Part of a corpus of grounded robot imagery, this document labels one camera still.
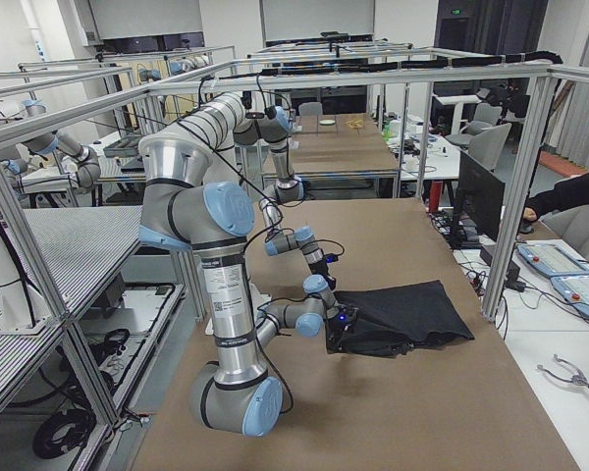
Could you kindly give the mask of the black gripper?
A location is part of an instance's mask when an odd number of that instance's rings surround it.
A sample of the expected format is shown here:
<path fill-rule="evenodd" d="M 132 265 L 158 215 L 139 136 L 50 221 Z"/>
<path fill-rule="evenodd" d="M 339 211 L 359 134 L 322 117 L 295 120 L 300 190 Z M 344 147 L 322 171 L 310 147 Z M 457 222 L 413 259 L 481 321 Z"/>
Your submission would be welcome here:
<path fill-rule="evenodd" d="M 348 329 L 348 315 L 337 314 L 328 319 L 325 324 L 326 349 L 339 351 L 344 333 Z"/>
<path fill-rule="evenodd" d="M 309 269 L 312 275 L 320 275 L 327 282 L 330 289 L 335 289 L 337 281 L 330 274 L 328 264 L 325 260 L 320 260 L 309 265 Z"/>

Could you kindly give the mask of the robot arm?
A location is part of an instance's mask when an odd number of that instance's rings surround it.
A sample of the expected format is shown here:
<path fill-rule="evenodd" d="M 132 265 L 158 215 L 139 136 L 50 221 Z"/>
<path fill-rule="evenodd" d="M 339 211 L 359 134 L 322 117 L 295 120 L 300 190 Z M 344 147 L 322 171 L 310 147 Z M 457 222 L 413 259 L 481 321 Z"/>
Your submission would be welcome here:
<path fill-rule="evenodd" d="M 212 151 L 193 138 L 163 132 L 143 138 L 147 185 L 140 240 L 170 251 L 191 250 L 200 259 L 212 314 L 216 360 L 190 389 L 194 418 L 210 429 L 262 437 L 281 413 L 283 386 L 270 375 L 262 348 L 283 329 L 304 337 L 348 320 L 327 281 L 308 276 L 299 303 L 252 306 L 243 248 L 254 211 L 237 183 L 205 183 Z"/>
<path fill-rule="evenodd" d="M 299 250 L 314 275 L 319 275 L 329 288 L 336 287 L 336 279 L 329 273 L 323 250 L 319 247 L 314 232 L 304 226 L 291 233 L 281 228 L 280 207 L 286 203 L 301 201 L 304 185 L 295 174 L 291 159 L 289 138 L 291 133 L 288 113 L 280 106 L 271 106 L 264 113 L 252 114 L 235 93 L 223 93 L 210 101 L 212 105 L 222 103 L 234 108 L 230 119 L 234 143 L 248 146 L 262 139 L 269 144 L 277 178 L 263 190 L 258 206 L 266 229 L 264 247 L 268 255 L 274 256 L 291 250 Z"/>

